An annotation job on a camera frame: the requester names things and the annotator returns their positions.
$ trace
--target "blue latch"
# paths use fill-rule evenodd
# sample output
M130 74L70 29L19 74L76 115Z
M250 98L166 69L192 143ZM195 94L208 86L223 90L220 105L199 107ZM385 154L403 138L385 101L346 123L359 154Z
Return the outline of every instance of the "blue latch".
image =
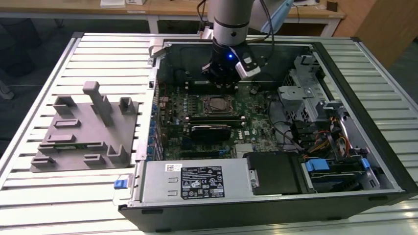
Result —
M126 189L128 188L128 180L116 180L114 184L115 189Z
M311 159L305 165L309 172L314 170L329 170L329 164L325 159Z
M361 163L363 164L365 169L370 168L370 163L369 163L369 160L366 158L361 159Z

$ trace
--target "open computer chassis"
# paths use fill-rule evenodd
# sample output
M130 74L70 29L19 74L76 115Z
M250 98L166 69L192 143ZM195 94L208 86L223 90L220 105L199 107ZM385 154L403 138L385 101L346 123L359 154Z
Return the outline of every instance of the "open computer chassis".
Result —
M154 61L148 157L119 206L142 231L338 220L417 194L321 43L279 42L262 74L222 92L200 75L208 51L171 40Z

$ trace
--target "gray plastic mount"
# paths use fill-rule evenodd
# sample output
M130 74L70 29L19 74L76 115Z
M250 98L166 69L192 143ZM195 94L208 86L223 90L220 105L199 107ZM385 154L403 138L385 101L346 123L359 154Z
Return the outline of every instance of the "gray plastic mount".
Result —
M138 102L123 97L110 102L99 83L86 82L92 103L59 96L47 135L32 160L32 172L123 168L131 162Z

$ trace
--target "motherboard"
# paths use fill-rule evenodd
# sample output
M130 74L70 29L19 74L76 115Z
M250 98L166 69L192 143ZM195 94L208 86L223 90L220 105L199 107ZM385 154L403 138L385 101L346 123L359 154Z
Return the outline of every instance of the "motherboard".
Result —
M238 84L234 94L190 94L160 86L164 160L240 158L246 152L277 151L267 116L270 92Z

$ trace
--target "white cable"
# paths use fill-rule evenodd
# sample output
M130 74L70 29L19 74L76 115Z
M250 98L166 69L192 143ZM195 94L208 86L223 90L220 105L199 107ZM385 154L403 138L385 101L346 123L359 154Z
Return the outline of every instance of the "white cable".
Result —
M24 85L11 85L7 87L43 87L44 85L32 85L32 84L24 84Z

